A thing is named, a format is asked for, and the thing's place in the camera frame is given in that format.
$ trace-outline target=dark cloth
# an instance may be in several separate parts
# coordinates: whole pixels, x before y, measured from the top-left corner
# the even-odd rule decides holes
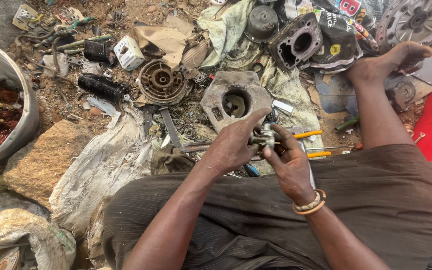
[[[391,269],[424,269],[432,256],[432,168],[408,144],[312,160],[326,205]],[[158,211],[187,176],[130,182],[104,213],[106,260],[120,270]],[[330,269],[305,218],[275,176],[222,177],[196,221],[182,269]]]
[[[195,166],[192,160],[183,151],[172,144],[167,144],[151,158],[151,175],[162,175],[168,173],[189,173]]]

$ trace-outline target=rubber seal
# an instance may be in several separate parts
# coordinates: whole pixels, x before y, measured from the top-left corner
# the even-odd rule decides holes
[[[260,67],[260,70],[255,71],[255,67]],[[265,71],[265,67],[261,63],[254,63],[254,65],[251,66],[251,71],[254,71],[257,75],[261,75]]]

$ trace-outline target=metal bucket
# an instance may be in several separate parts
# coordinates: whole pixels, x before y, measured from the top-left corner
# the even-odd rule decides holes
[[[39,106],[34,91],[16,63],[0,49],[0,80],[4,79],[9,79],[24,92],[24,107],[16,128],[0,146],[0,162],[25,146],[39,124]]]

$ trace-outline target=hand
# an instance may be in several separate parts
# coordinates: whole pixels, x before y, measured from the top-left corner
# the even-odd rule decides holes
[[[258,144],[248,145],[249,137],[259,120],[270,112],[271,108],[262,108],[246,120],[224,127],[198,164],[204,164],[217,175],[224,175],[249,163],[259,149]]]
[[[291,132],[277,124],[271,128],[279,134],[281,142],[274,145],[274,150],[265,148],[262,154],[273,166],[281,189],[299,206],[313,202],[316,194],[310,183],[307,154]]]

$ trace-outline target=white plastic box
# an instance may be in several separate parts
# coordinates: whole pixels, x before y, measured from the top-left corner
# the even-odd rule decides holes
[[[116,57],[125,70],[134,70],[145,61],[138,43],[132,37],[125,35],[113,49]]]

